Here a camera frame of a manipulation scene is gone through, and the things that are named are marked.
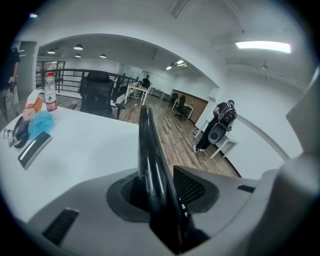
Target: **ceiling light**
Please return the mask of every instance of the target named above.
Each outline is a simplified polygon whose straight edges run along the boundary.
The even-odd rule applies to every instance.
[[[50,49],[50,50],[48,50],[48,54],[55,54],[56,52],[55,52],[55,50],[54,49]]]
[[[79,43],[75,47],[73,47],[73,49],[75,49],[75,50],[83,50],[84,47]]]
[[[244,41],[236,42],[239,49],[265,49],[280,51],[287,54],[291,53],[291,46],[285,42],[272,42],[272,41]]]

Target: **metal railing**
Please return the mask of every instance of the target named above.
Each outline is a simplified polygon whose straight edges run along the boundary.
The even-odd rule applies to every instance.
[[[87,77],[91,69],[76,69],[76,68],[63,68],[53,70],[42,70],[35,73],[36,88],[45,89],[45,83],[47,80],[47,73],[53,72],[55,78],[55,89],[58,93],[73,92],[81,93],[81,80]],[[126,76],[126,74],[120,75],[110,73],[109,78],[114,82],[111,99],[113,102],[117,101],[117,98],[125,94],[129,83],[135,83],[137,78]]]

